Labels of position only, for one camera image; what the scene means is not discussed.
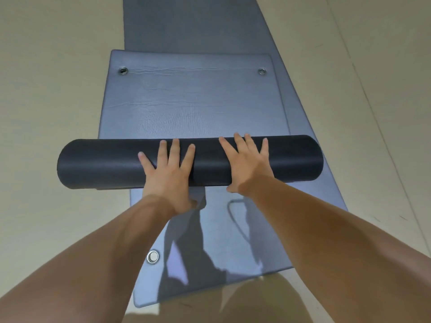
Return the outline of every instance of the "right arm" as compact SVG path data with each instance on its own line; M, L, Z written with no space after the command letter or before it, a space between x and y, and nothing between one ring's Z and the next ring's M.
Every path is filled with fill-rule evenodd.
M230 192L251 198L299 276L339 322L429 322L431 259L353 214L274 178L268 141L258 152L235 134L220 138L232 168Z

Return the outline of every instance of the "rolled yoga mat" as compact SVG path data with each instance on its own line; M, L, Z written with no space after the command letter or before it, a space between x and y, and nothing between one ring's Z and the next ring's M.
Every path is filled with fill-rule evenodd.
M252 137L260 150L264 137ZM268 136L269 162L274 176L285 182L316 179L323 169L318 143L307 135ZM234 138L226 140L237 149ZM138 152L144 152L157 166L161 139L153 140L74 140L60 153L57 174L70 189L142 188L145 173ZM166 140L168 152L172 140ZM190 144L196 145L189 185L228 186L231 167L218 138L180 139L180 161Z

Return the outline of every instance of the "floor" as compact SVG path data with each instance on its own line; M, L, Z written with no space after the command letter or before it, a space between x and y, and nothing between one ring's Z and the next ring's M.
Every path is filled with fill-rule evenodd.
M97 137L122 0L0 2L2 295L125 210L128 192L68 190L56 174L67 142ZM430 255L431 0L258 3L348 209ZM294 269L131 303L124 322L173 318L332 322Z

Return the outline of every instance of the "forearm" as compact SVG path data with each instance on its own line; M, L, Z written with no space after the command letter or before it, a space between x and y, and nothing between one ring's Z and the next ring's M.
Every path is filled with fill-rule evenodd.
M254 178L243 189L336 322L419 322L431 314L428 257L274 178Z
M145 197L0 299L1 322L121 322L151 245L174 214Z

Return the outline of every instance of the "metal grommet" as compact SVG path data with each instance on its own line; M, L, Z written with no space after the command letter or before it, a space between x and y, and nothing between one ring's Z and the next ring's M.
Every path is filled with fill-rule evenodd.
M159 252L155 249L150 250L150 252L147 255L147 262L150 264L155 264L159 261L160 255Z
M120 75L125 75L127 72L129 72L129 70L126 67L122 67L118 70L118 72Z

